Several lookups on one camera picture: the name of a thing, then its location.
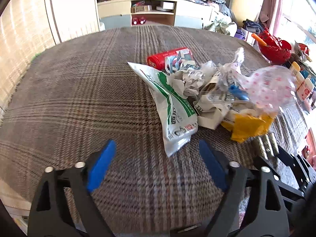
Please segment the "yellow snack bag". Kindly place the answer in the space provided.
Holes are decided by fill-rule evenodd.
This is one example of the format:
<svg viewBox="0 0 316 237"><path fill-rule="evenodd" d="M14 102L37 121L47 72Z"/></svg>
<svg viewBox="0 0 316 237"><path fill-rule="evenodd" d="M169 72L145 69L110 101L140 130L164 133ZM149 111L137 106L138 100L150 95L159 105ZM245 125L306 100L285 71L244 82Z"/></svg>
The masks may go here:
<svg viewBox="0 0 316 237"><path fill-rule="evenodd" d="M242 143L250 137L267 134L274 118L268 114L259 117L236 114L234 122L222 120L221 125L231 132L231 140Z"/></svg>

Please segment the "white green printed wrapper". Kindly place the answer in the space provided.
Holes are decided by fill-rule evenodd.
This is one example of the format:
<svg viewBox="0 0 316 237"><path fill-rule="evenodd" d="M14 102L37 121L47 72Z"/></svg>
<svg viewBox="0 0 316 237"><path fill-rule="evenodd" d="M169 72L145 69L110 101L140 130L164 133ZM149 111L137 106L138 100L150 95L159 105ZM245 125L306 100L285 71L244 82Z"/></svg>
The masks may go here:
<svg viewBox="0 0 316 237"><path fill-rule="evenodd" d="M166 155L172 156L198 131L192 106L167 83L167 75L153 67L129 62L128 65L148 85L159 114Z"/></svg>

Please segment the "pink dotted plastic lid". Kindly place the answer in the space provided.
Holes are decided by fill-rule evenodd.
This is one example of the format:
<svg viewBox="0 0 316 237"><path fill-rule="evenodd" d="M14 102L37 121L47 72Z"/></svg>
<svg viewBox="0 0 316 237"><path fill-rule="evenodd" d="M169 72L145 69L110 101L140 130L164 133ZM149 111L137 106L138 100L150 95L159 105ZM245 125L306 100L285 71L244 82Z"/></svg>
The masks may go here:
<svg viewBox="0 0 316 237"><path fill-rule="evenodd" d="M265 113L275 113L295 99L295 78L284 66L263 67L250 76L236 73L235 78L250 101Z"/></svg>

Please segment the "clear plastic wrap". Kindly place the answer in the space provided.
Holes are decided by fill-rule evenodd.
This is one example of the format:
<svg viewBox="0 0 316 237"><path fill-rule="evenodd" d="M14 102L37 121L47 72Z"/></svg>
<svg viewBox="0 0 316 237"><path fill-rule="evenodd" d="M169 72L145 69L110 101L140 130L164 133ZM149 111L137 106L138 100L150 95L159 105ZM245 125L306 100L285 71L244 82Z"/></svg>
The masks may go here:
<svg viewBox="0 0 316 237"><path fill-rule="evenodd" d="M218 77L218 84L227 86L228 90L231 85L239 86L239 88L242 89L240 82L234 74L241 74L241 65L244 62L244 59L244 48L240 47L235 51L235 57L231 63L226 63L224 65L219 64L217 72L213 75L213 77Z"/></svg>

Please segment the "white blue paper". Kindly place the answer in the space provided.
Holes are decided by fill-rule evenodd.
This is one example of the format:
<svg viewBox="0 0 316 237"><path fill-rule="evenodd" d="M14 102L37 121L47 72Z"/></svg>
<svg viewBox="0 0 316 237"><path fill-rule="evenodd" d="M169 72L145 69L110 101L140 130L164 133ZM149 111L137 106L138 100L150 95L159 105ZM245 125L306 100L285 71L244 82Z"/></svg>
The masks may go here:
<svg viewBox="0 0 316 237"><path fill-rule="evenodd" d="M167 84L183 99L189 96L197 97L216 71L216 64L211 60L198 65L185 63L179 70L167 76Z"/></svg>

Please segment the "red cylindrical snack can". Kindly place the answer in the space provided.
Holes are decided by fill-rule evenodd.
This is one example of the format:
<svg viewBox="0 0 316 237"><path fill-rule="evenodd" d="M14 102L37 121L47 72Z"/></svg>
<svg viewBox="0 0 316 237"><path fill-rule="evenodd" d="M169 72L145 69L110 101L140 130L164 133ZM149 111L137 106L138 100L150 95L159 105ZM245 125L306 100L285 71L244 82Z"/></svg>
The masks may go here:
<svg viewBox="0 0 316 237"><path fill-rule="evenodd" d="M193 60L193 55L189 48L182 47L148 56L147 65L160 71L177 71L185 60Z"/></svg>

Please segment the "torn white cardboard box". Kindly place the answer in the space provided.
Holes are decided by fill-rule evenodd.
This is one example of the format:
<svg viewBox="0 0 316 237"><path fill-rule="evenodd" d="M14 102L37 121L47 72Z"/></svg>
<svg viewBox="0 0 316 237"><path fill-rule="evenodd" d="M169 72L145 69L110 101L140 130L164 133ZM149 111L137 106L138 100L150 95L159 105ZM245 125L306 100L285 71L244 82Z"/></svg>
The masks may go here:
<svg viewBox="0 0 316 237"><path fill-rule="evenodd" d="M235 101L228 87L218 84L218 77L213 77L200 91L193 102L197 112L198 126L215 130L222 122Z"/></svg>

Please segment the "grey plaid table cloth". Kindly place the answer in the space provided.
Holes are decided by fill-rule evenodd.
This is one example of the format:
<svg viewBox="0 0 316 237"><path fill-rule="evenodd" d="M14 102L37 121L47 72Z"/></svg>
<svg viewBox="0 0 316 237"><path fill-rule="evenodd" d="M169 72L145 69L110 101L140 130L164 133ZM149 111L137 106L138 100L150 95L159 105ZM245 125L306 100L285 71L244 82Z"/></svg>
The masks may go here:
<svg viewBox="0 0 316 237"><path fill-rule="evenodd" d="M116 156L92 194L113 232L164 232L212 215L223 193L199 156L199 140L244 166L253 151L223 127L200 128L166 156L155 102L129 63L177 47L216 64L231 62L241 47L245 75L267 65L245 41L192 28L124 27L59 44L31 63L4 115L1 178L31 200L47 166L69 168L113 139Z"/></svg>

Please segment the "blue orange-tipped foam tube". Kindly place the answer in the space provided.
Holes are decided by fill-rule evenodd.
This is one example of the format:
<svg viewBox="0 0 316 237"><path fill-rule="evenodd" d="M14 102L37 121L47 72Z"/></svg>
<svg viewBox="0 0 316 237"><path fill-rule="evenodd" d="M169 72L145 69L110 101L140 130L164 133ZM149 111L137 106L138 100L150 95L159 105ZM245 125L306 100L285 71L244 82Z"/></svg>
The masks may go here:
<svg viewBox="0 0 316 237"><path fill-rule="evenodd" d="M249 101L248 94L245 90L239 88L239 86L231 85L229 87L229 92L237 99L242 101Z"/></svg>

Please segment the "white pink-label bottle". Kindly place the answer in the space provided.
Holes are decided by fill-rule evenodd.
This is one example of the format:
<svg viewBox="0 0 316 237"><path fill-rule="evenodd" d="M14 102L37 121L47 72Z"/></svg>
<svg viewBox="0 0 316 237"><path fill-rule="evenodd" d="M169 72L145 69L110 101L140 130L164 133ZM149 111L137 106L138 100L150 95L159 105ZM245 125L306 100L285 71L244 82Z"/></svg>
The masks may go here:
<svg viewBox="0 0 316 237"><path fill-rule="evenodd" d="M307 99L307 97L312 93L313 91L313 82L310 78L306 78L302 84L299 86L299 88L296 91L296 94L300 101L304 102L304 100Z"/></svg>

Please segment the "white yellow-cap bottle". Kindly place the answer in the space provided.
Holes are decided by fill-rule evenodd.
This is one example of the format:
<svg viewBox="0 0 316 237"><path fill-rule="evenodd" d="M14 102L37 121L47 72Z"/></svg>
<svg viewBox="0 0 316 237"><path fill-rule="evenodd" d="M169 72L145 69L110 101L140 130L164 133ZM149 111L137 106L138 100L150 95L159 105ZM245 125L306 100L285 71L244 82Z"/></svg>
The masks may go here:
<svg viewBox="0 0 316 237"><path fill-rule="evenodd" d="M290 71L293 76L296 76L298 73L300 73L300 66L297 64L297 62L293 62L291 64Z"/></svg>

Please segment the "red plastic basket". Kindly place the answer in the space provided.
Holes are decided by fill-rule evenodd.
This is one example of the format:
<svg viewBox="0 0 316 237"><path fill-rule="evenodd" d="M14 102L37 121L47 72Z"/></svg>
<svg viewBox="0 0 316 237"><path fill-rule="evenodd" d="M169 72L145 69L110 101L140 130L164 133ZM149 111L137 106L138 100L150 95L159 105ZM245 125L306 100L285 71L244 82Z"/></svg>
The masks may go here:
<svg viewBox="0 0 316 237"><path fill-rule="evenodd" d="M266 43L259 43L259 49L272 64L282 65L290 59L292 47L289 42L273 36L267 28L259 37Z"/></svg>

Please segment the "pink window curtain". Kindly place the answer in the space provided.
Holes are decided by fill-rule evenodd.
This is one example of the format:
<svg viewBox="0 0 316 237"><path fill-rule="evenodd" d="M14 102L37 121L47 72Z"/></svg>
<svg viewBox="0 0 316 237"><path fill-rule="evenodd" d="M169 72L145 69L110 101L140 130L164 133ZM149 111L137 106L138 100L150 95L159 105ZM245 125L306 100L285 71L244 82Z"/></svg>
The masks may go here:
<svg viewBox="0 0 316 237"><path fill-rule="evenodd" d="M259 20L275 35L282 15L282 5L284 0L263 0Z"/></svg>

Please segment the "bamboo folding screen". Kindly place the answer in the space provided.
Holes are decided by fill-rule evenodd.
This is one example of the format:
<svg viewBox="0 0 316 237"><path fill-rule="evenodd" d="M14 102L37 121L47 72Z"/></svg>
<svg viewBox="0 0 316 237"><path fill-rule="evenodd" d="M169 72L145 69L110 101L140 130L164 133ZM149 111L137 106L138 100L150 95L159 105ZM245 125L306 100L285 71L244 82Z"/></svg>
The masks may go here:
<svg viewBox="0 0 316 237"><path fill-rule="evenodd" d="M10 0L1 14L1 109L36 55L98 31L96 0Z"/></svg>

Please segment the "white tv cabinet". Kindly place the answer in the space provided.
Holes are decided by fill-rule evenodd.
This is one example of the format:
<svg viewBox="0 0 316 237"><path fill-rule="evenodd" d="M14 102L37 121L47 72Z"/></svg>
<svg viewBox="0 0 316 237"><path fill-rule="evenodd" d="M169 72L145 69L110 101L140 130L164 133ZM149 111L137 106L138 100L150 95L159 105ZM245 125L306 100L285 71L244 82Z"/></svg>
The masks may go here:
<svg viewBox="0 0 316 237"><path fill-rule="evenodd" d="M168 25L202 29L214 7L186 0L111 0L98 3L105 29L136 25Z"/></svg>

